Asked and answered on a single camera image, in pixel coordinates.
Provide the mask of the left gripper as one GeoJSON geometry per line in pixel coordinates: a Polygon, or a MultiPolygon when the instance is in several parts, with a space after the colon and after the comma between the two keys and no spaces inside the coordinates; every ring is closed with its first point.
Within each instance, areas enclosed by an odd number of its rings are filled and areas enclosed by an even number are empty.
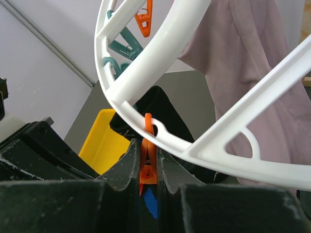
{"type": "Polygon", "coordinates": [[[46,121],[27,123],[0,143],[1,181],[96,177],[46,121]]]}

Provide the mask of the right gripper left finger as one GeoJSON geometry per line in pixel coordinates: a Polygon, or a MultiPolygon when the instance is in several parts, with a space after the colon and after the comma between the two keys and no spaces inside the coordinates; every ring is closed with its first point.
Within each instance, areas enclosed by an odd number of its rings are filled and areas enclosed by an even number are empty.
{"type": "Polygon", "coordinates": [[[1,232],[137,233],[139,148],[94,180],[2,182],[1,232]]]}

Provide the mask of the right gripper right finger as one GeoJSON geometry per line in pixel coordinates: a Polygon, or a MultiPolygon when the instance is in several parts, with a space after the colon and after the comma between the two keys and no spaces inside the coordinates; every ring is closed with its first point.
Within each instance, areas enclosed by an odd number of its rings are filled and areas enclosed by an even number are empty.
{"type": "Polygon", "coordinates": [[[308,233],[311,223],[288,191],[271,186],[204,184],[157,150],[162,233],[308,233]]]}

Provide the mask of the white round clip hanger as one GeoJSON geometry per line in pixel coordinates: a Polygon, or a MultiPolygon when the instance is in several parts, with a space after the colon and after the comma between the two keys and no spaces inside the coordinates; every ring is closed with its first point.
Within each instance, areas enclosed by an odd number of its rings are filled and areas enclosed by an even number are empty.
{"type": "MultiPolygon", "coordinates": [[[[202,165],[190,161],[185,152],[216,125],[215,106],[205,75],[181,61],[179,57],[199,27],[211,2],[212,0],[173,1],[162,25],[145,48],[122,50],[131,62],[116,80],[111,64],[107,63],[104,66],[104,58],[111,57],[118,36],[130,35],[126,28],[127,24],[138,10],[143,8],[145,1],[103,0],[98,11],[94,35],[96,71],[108,103],[138,134],[173,155],[199,166],[202,165]],[[159,114],[152,119],[152,123],[158,128],[158,134],[152,136],[145,130],[143,116],[138,111],[138,102],[176,60],[191,67],[192,75],[199,80],[198,84],[190,86],[190,92],[194,97],[187,95],[177,105],[194,135],[193,139],[179,136],[172,130],[172,124],[165,122],[159,114]]],[[[288,46],[286,16],[281,9],[281,1],[274,0],[274,2],[282,20],[289,54],[292,54],[301,44],[295,48],[288,46]]]]}

